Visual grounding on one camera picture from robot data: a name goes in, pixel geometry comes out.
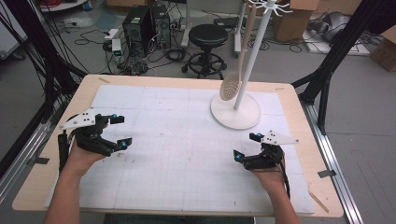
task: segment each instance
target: round white base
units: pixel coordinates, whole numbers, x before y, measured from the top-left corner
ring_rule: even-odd
[[[259,123],[262,112],[253,97],[245,94],[237,110],[233,108],[235,101],[236,97],[230,101],[223,101],[216,95],[210,106],[213,117],[224,126],[236,130],[249,129]]]

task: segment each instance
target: power strip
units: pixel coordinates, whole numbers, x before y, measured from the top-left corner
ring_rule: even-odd
[[[120,29],[111,29],[108,32],[109,35],[105,36],[105,40],[112,40],[119,32],[120,32]]]
[[[112,39],[111,40],[111,51],[113,52],[114,55],[114,61],[116,63],[120,62],[120,59],[122,57],[122,51],[121,51],[121,40],[120,39]]]

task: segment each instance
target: electronic device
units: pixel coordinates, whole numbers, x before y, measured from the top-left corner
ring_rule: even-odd
[[[139,57],[149,53],[149,41],[154,37],[154,29],[148,6],[133,6],[122,23],[125,39],[130,52],[138,52]]]
[[[121,40],[120,39],[112,39],[111,40],[111,51],[114,55],[114,61],[119,63],[122,58],[121,52]]]
[[[350,17],[341,12],[324,12],[320,17],[310,20],[306,29],[315,31],[322,38],[333,44],[349,22]]]
[[[111,29],[108,35],[105,35],[105,40],[111,40],[120,33],[120,29]]]
[[[171,48],[171,21],[169,14],[166,12],[166,6],[161,4],[154,5],[151,7],[151,12],[157,46],[164,49]]]

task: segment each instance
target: white paper sheet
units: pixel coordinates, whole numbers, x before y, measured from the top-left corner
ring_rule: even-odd
[[[236,131],[212,117],[214,90],[104,85],[92,102],[95,113],[117,114],[102,137],[132,137],[124,151],[97,162],[83,177],[80,205],[89,208],[199,212],[272,212],[257,178],[233,160],[236,149],[260,153],[249,133],[290,135],[276,93],[248,92],[262,107],[255,127]],[[295,148],[286,153],[291,202],[297,213],[313,213]]]

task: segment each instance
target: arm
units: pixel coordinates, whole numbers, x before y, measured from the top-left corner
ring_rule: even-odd
[[[105,156],[86,151],[74,141],[59,176],[44,223],[79,223],[79,182],[90,167]]]
[[[276,224],[300,223],[286,193],[282,174],[276,168],[253,171],[253,174],[259,178],[262,187],[270,196],[274,207]]]

